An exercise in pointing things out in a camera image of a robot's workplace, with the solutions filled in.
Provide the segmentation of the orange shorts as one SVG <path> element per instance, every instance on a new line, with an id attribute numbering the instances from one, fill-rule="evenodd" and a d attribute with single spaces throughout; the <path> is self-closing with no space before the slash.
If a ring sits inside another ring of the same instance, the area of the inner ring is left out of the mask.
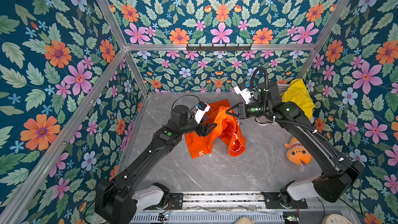
<path id="1" fill-rule="evenodd" d="M 246 139 L 243 137 L 236 117 L 228 115 L 226 111 L 231 107 L 228 100 L 210 103 L 208 122 L 217 126 L 205 137 L 189 133 L 185 135 L 188 151 L 193 159 L 212 152 L 214 141 L 219 138 L 228 147 L 231 157 L 238 157 L 246 151 Z"/>

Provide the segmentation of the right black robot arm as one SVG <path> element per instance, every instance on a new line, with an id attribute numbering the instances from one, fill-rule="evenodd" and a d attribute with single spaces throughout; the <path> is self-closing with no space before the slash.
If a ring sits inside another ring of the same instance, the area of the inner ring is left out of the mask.
<path id="1" fill-rule="evenodd" d="M 306 198 L 322 198 L 334 203 L 357 181 L 364 171 L 359 161 L 350 161 L 312 125 L 304 111 L 294 102 L 283 102 L 277 84 L 261 83 L 258 97 L 244 85 L 234 87 L 235 93 L 243 98 L 226 112 L 238 119 L 265 117 L 279 124 L 296 138 L 320 166 L 319 177 L 307 181 L 292 181 L 282 187 L 277 197 L 284 208 Z"/>

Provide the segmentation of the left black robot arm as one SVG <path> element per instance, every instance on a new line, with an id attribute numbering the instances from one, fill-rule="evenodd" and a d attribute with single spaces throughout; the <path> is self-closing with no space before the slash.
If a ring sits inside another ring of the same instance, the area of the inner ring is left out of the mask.
<path id="1" fill-rule="evenodd" d="M 199 102 L 195 111 L 185 105 L 175 106 L 169 121 L 153 135 L 143 153 L 113 179 L 102 180 L 96 186 L 95 213 L 109 224 L 128 224 L 137 212 L 148 207 L 167 207 L 170 190 L 166 186 L 154 183 L 144 190 L 137 188 L 154 166 L 179 144 L 183 135 L 211 133 L 217 125 L 207 121 L 205 114 L 209 110 L 210 106 L 204 102 Z"/>

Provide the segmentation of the orange fish plush toy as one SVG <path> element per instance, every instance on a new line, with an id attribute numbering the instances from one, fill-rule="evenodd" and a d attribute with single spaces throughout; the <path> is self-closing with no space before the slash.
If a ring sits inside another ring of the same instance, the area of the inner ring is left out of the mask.
<path id="1" fill-rule="evenodd" d="M 311 163 L 313 156 L 296 138 L 292 138 L 284 146 L 288 149 L 286 153 L 287 159 L 296 165 L 300 165 L 300 171 L 304 172 L 304 167 Z"/>

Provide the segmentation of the beige round object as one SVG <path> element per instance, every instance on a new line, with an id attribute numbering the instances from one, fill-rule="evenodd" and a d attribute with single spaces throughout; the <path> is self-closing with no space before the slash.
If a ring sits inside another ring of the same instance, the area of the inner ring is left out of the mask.
<path id="1" fill-rule="evenodd" d="M 255 221 L 250 219 L 249 217 L 241 217 L 239 220 L 237 220 L 234 224 L 254 224 Z"/>

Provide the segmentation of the white round device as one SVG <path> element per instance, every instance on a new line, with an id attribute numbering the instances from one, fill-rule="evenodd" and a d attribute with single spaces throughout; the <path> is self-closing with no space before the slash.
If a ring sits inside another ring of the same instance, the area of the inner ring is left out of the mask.
<path id="1" fill-rule="evenodd" d="M 321 224 L 352 224 L 352 222 L 339 214 L 330 214 L 323 218 Z"/>

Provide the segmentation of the black hook rail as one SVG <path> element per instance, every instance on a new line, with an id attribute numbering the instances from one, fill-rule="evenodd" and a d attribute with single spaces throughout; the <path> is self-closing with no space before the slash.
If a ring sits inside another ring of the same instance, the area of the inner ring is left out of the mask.
<path id="1" fill-rule="evenodd" d="M 236 51 L 250 51 L 252 45 L 231 45 L 231 44 L 197 44 L 197 45 L 187 45 L 186 51 L 204 51 L 204 52 L 214 52 L 214 51 L 226 51 L 226 52 L 236 52 Z"/>

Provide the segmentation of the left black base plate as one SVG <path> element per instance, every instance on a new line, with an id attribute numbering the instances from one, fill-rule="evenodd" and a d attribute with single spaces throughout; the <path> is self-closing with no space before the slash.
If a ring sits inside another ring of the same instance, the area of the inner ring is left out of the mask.
<path id="1" fill-rule="evenodd" d="M 159 204 L 145 208 L 145 210 L 182 209 L 183 193 L 168 193 L 164 195 Z"/>

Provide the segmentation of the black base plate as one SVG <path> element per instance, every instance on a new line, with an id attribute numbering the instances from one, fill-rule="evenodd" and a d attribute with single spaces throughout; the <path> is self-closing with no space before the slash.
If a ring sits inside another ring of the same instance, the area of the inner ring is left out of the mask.
<path id="1" fill-rule="evenodd" d="M 280 193 L 262 191 L 261 195 L 264 197 L 264 202 L 267 209 L 308 209 L 305 199 L 295 201 L 284 192 Z"/>
<path id="2" fill-rule="evenodd" d="M 159 204 L 145 208 L 145 210 L 182 209 L 183 193 L 168 193 L 164 195 Z"/>

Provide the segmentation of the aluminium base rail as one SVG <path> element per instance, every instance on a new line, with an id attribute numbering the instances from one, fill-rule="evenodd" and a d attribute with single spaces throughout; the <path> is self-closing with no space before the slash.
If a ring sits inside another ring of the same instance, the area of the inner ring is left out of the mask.
<path id="1" fill-rule="evenodd" d="M 305 199 L 308 209 L 267 209 L 261 191 L 183 192 L 182 209 L 142 210 L 133 224 L 233 224 L 249 217 L 255 224 L 321 224 L 324 217 L 339 214 L 352 224 L 357 214 L 343 202 L 329 203 L 318 198 Z"/>

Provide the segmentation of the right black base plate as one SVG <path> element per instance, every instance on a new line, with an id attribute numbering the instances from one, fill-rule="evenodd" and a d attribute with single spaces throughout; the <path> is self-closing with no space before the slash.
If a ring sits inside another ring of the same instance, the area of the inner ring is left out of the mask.
<path id="1" fill-rule="evenodd" d="M 261 195 L 264 197 L 264 202 L 267 209 L 308 209 L 305 199 L 295 201 L 284 192 L 280 193 L 262 191 Z"/>

